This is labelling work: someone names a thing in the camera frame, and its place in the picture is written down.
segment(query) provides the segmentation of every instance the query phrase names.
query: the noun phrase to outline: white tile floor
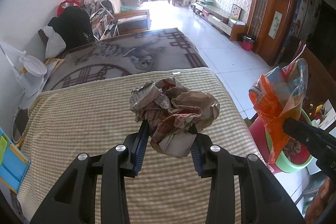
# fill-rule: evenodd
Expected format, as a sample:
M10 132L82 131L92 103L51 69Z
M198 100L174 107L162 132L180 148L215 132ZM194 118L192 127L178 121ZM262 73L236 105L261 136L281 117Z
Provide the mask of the white tile floor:
M166 1L144 3L150 10L151 29L179 28L197 47L204 62L223 82L243 118L256 113L248 90L258 77L273 69L252 51L247 52L238 42L205 22L187 7L173 7ZM308 171L275 175L288 194L296 199L307 185Z

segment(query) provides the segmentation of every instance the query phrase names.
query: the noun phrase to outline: snack bag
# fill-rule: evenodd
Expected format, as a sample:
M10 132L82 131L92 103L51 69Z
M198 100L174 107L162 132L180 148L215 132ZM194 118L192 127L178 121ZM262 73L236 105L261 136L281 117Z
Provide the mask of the snack bag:
M263 120L272 138L268 163L274 164L289 140L282 125L287 118L299 120L308 83L308 67L304 59L261 75L249 90L253 108Z

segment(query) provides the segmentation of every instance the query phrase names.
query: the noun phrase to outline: green rim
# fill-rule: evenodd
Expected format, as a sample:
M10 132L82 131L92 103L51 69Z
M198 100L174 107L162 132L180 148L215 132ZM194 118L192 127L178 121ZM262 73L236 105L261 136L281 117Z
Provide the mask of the green rim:
M301 110L302 115L304 116L304 118L307 120L308 124L312 126L312 123L308 117L308 115L306 114L306 112L302 109ZM272 149L272 139L271 136L268 134L267 131L265 131L265 135L266 135L266 141L267 141L267 145L268 145L268 149L271 150ZM290 162L285 154L283 153L283 151L281 151L278 160L276 161L276 166L279 167L283 172L286 173L295 173L298 172L300 170L302 170L303 168L305 168L313 159L313 156L310 155L310 157L308 158L308 160L304 163L304 164L294 164L292 162Z

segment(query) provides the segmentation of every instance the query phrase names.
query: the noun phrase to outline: metal bolt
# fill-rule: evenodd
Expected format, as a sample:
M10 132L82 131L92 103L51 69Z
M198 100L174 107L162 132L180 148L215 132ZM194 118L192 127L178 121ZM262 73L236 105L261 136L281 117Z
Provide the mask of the metal bolt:
M86 160L86 159L87 159L87 154L85 154L85 153L81 153L81 154L79 154L79 155L78 155L78 159L79 159L79 160Z
M210 150L211 150L212 152L218 152L219 150L221 150L221 148L220 148L218 145L212 145L212 146L210 147Z
M118 152L124 151L126 149L126 146L123 144L119 144L115 150L117 150Z
M250 154L248 158L249 158L249 160L251 160L251 161L257 161L257 160L258 160L258 156L255 155L255 154Z

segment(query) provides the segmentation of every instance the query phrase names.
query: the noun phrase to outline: drawer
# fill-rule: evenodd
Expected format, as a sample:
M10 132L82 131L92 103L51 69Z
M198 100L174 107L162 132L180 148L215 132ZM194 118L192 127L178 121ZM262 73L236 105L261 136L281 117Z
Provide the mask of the drawer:
M226 25L223 22L219 22L218 28L220 28L223 32L227 33L228 35L231 35L232 28L229 25Z
M196 7L196 9L198 9L198 10L200 10L200 11L202 11L203 10L203 7L202 6L200 6L199 4L197 4L197 3L195 3L195 7Z
M217 26L219 25L219 23L221 22L220 19L218 19L217 17L215 16L209 16L208 17L208 21L211 22L213 25Z

